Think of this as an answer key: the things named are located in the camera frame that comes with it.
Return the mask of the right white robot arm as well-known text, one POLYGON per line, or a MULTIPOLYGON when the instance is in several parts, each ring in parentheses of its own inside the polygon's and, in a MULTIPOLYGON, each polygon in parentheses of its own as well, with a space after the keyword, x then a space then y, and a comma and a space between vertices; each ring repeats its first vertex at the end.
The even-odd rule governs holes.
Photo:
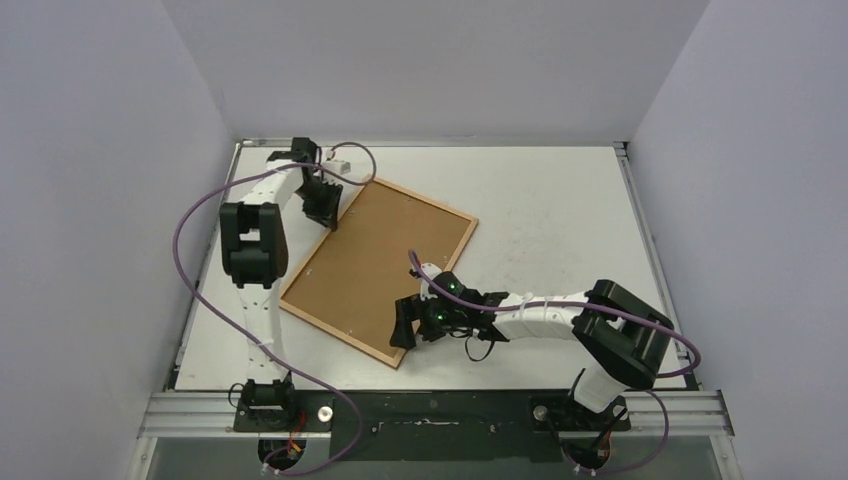
POLYGON ((672 322, 607 279, 570 296, 487 292, 434 269, 418 293, 395 302, 389 344, 410 350, 418 340, 477 338, 494 345, 521 339, 579 343, 592 363, 578 375, 565 402, 568 421, 588 429, 627 389, 653 387, 668 349, 672 322))

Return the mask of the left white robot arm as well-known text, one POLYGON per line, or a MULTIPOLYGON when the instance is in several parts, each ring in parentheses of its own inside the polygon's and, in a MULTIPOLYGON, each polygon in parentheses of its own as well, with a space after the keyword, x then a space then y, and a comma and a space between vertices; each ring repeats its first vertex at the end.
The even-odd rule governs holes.
POLYGON ((314 168, 320 147, 296 137, 287 151, 266 161, 267 176, 239 200, 219 209, 222 266, 239 297, 248 342, 248 379, 236 405, 239 421, 263 431, 289 431, 306 420, 292 374, 279 365, 284 356, 279 300, 289 265, 282 210, 294 196, 309 220, 334 231, 338 227, 341 186, 314 168))

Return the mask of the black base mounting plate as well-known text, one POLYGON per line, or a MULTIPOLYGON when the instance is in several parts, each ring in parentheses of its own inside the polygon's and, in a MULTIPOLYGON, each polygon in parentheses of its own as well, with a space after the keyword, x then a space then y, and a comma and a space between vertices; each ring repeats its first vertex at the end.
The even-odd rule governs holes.
POLYGON ((612 432, 630 430, 627 404, 617 397, 601 413, 569 390, 352 391, 350 401, 318 390, 295 395, 291 414, 275 406, 239 405, 238 433, 292 439, 307 453, 329 442, 344 461, 488 461, 523 458, 556 462, 558 437, 597 447, 612 432))

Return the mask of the aluminium rail front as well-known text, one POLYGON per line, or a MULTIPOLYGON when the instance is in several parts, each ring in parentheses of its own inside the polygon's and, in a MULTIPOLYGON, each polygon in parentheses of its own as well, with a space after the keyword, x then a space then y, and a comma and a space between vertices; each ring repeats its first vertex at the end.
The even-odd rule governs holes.
MULTIPOLYGON (((718 391, 667 390, 653 394, 623 393, 631 428, 612 432, 614 440, 625 438, 731 437, 734 430, 718 391)), ((236 398, 225 391, 166 392, 152 396, 141 427, 144 438, 250 438, 278 440, 272 434, 238 433, 233 430, 236 398)), ((328 440, 315 439, 312 446, 327 447, 328 440)))

